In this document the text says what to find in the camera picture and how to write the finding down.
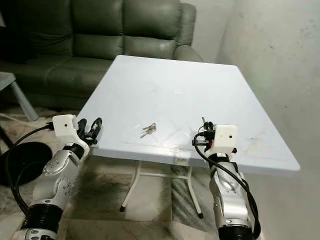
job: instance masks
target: metal key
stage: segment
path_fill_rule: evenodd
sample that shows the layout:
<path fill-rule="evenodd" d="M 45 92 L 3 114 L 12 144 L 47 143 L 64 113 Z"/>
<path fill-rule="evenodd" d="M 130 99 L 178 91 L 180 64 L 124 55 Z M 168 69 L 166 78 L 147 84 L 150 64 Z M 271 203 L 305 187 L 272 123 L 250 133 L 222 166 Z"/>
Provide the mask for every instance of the metal key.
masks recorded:
<path fill-rule="evenodd" d="M 140 138 L 142 139 L 143 137 L 145 137 L 145 136 L 147 136 L 149 134 L 152 134 L 154 131 L 155 130 L 153 130 L 153 129 L 148 129 L 140 136 Z"/>
<path fill-rule="evenodd" d="M 155 131 L 156 130 L 156 124 L 152 123 L 150 126 L 142 128 L 142 130 L 153 130 L 153 131 Z"/>

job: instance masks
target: black cable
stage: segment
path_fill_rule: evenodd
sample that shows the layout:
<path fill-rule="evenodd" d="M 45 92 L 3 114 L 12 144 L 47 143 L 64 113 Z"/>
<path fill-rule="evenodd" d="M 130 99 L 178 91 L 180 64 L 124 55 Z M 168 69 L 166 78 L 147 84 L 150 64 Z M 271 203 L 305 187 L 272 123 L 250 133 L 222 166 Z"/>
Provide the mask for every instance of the black cable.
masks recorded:
<path fill-rule="evenodd" d="M 226 172 L 227 174 L 229 174 L 234 180 L 236 180 L 240 186 L 245 190 L 246 194 L 247 194 L 247 198 L 248 198 L 248 203 L 250 205 L 251 211 L 252 211 L 252 215 L 254 217 L 254 229 L 253 229 L 253 237 L 255 239 L 257 239 L 260 235 L 261 232 L 261 225 L 259 222 L 259 214 L 258 214 L 258 207 L 256 204 L 256 201 L 254 199 L 254 196 L 251 194 L 249 187 L 248 187 L 248 183 L 247 182 L 243 182 L 241 181 L 235 174 L 233 174 L 230 170 L 228 170 L 227 168 L 225 168 L 224 166 L 220 165 L 219 163 L 207 158 L 199 149 L 199 147 L 197 146 L 196 142 L 197 142 L 197 137 L 203 137 L 203 135 L 201 133 L 197 133 L 194 138 L 193 138 L 193 142 L 194 142 L 194 148 L 196 150 L 196 152 L 207 162 L 213 164 L 214 166 L 216 166 L 217 168 L 223 170 L 224 172 Z"/>
<path fill-rule="evenodd" d="M 10 163 L 9 163 L 9 159 L 10 159 L 10 154 L 12 152 L 12 150 L 20 143 L 22 142 L 24 139 L 26 139 L 27 137 L 31 136 L 32 134 L 35 134 L 41 130 L 44 130 L 44 129 L 50 129 L 50 130 L 53 130 L 53 124 L 52 122 L 50 122 L 49 124 L 43 126 L 43 127 L 40 127 L 40 128 L 37 128 L 29 133 L 27 133 L 26 135 L 24 135 L 23 137 L 21 137 L 20 139 L 18 139 L 14 144 L 13 146 L 10 148 L 10 150 L 8 151 L 8 154 L 5 158 L 5 174 L 6 174 L 6 178 L 7 178 L 7 181 L 10 185 L 10 188 L 11 188 L 11 192 L 14 196 L 14 199 L 16 201 L 16 203 L 18 204 L 19 208 L 22 210 L 22 212 L 24 213 L 24 215 L 27 214 L 28 212 L 28 205 L 25 203 L 25 201 L 23 200 L 23 198 L 21 197 L 20 195 L 20 192 L 19 192 L 19 188 L 16 188 L 16 186 L 14 185 L 12 179 L 11 179 L 11 175 L 10 175 Z"/>
<path fill-rule="evenodd" d="M 198 129 L 198 133 L 200 132 L 200 129 L 202 129 L 204 126 L 201 126 L 201 127 L 199 127 L 199 129 Z"/>

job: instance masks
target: white table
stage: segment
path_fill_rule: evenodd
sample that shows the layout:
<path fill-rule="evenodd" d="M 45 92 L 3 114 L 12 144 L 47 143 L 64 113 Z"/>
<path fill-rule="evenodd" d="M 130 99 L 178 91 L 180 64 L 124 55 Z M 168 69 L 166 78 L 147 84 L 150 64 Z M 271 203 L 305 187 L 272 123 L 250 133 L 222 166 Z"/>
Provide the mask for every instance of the white table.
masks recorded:
<path fill-rule="evenodd" d="M 208 167 L 194 150 L 192 138 L 203 124 L 238 126 L 233 161 L 245 173 L 291 176 L 300 169 L 295 157 L 236 66 L 119 55 L 78 115 L 103 121 L 97 156 L 139 160 L 136 178 L 122 205 L 127 204 L 139 175 L 140 161 Z M 156 131 L 140 138 L 142 128 Z"/>
<path fill-rule="evenodd" d="M 16 77 L 13 73 L 10 72 L 2 72 L 0 71 L 0 91 L 6 88 L 7 86 L 11 86 L 12 91 L 18 100 L 22 111 L 26 115 L 26 117 L 30 121 L 35 121 L 38 119 L 38 115 L 22 90 L 20 89 L 19 85 L 16 82 Z"/>

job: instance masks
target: gray table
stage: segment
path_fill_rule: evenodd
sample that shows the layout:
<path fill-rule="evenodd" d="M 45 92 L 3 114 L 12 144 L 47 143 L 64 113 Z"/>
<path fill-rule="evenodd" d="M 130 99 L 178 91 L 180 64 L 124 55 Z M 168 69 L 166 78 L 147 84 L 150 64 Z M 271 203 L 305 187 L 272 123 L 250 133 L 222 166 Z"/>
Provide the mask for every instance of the gray table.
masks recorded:
<path fill-rule="evenodd" d="M 30 121 L 35 121 L 38 119 L 38 114 L 20 89 L 16 82 L 16 77 L 13 73 L 0 71 L 0 91 L 2 91 L 7 86 L 11 86 L 12 91 L 18 100 L 22 111 L 27 116 Z"/>

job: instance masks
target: sofa cushion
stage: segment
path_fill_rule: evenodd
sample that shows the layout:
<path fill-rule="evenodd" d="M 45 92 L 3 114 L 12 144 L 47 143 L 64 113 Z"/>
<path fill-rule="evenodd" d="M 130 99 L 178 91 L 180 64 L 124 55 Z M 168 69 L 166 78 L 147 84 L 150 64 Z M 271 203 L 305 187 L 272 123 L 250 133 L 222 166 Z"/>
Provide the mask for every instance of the sofa cushion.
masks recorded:
<path fill-rule="evenodd" d="M 111 63 L 111 60 L 72 57 L 49 73 L 46 93 L 88 98 Z"/>
<path fill-rule="evenodd" d="M 123 0 L 73 0 L 72 22 L 79 34 L 119 35 Z"/>
<path fill-rule="evenodd" d="M 172 59 L 176 42 L 151 37 L 124 36 L 124 54 L 130 56 Z"/>
<path fill-rule="evenodd" d="M 98 71 L 106 72 L 110 67 L 112 61 L 88 58 L 88 57 L 72 57 L 65 61 L 61 67 L 76 69 L 76 70 L 88 70 L 88 71 Z"/>
<path fill-rule="evenodd" d="M 113 60 L 122 54 L 123 36 L 74 35 L 74 55 Z"/>
<path fill-rule="evenodd" d="M 5 1 L 14 16 L 7 25 L 21 28 L 37 53 L 72 55 L 70 0 Z"/>
<path fill-rule="evenodd" d="M 49 55 L 49 54 L 38 54 L 36 58 L 31 58 L 26 61 L 28 65 L 37 65 L 37 66 L 59 66 L 64 63 L 66 60 L 71 59 L 71 56 L 63 55 Z"/>
<path fill-rule="evenodd" d="M 0 71 L 14 73 L 25 92 L 41 93 L 46 89 L 46 79 L 53 69 L 50 65 L 16 64 L 0 61 Z"/>
<path fill-rule="evenodd" d="M 182 3 L 181 26 L 177 35 L 176 43 L 178 46 L 190 45 L 194 36 L 194 28 L 196 23 L 195 6 Z"/>
<path fill-rule="evenodd" d="M 34 106 L 54 107 L 81 110 L 88 100 L 87 97 L 62 96 L 52 94 L 26 93 L 28 100 Z"/>
<path fill-rule="evenodd" d="M 181 19 L 178 0 L 127 0 L 123 6 L 125 35 L 172 39 Z"/>

